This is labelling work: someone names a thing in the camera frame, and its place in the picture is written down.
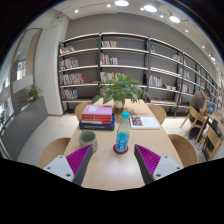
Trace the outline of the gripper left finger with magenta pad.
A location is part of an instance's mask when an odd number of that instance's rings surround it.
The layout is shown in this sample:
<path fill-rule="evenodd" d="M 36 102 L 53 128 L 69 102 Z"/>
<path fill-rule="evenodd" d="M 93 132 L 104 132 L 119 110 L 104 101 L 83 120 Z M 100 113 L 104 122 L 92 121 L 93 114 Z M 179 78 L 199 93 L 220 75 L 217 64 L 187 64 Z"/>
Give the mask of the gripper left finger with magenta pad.
<path fill-rule="evenodd" d="M 44 167 L 44 170 L 76 185 L 81 185 L 92 155 L 92 146 L 88 145 L 74 151 L 68 156 L 57 156 Z"/>

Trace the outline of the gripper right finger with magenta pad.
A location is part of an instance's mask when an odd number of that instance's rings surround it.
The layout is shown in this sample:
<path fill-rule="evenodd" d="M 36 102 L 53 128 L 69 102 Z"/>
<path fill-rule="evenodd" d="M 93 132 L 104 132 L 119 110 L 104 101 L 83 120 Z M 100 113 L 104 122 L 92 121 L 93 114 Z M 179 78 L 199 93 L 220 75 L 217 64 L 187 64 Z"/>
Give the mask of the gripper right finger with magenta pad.
<path fill-rule="evenodd" d="M 134 146 L 134 155 L 145 184 L 152 183 L 182 169 L 182 166 L 168 155 L 159 156 L 140 145 Z"/>

